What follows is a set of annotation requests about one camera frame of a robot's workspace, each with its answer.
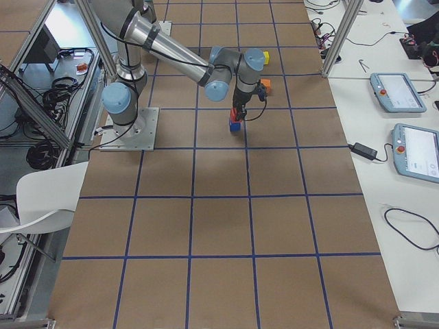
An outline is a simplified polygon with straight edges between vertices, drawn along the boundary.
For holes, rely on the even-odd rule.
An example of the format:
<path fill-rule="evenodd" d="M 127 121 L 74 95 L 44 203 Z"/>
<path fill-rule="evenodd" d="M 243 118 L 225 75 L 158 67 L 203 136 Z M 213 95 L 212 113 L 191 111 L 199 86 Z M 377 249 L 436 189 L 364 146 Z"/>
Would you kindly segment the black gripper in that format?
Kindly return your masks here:
<path fill-rule="evenodd" d="M 242 122 L 247 115 L 246 104 L 250 101 L 250 93 L 241 90 L 235 90 L 233 93 L 233 109 L 236 110 L 236 122 Z"/>

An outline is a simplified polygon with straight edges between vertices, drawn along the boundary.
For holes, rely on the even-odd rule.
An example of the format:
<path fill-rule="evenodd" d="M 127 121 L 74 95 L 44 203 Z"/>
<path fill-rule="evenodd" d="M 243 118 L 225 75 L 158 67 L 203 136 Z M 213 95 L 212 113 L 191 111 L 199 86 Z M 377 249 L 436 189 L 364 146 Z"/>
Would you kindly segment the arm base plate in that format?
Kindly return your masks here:
<path fill-rule="evenodd" d="M 129 125 L 104 130 L 99 150 L 153 151 L 159 112 L 159 108 L 140 108 L 137 121 L 127 132 Z"/>
<path fill-rule="evenodd" d="M 159 29 L 159 35 L 167 37 L 171 36 L 172 22 L 171 21 L 157 21 L 156 26 Z"/>

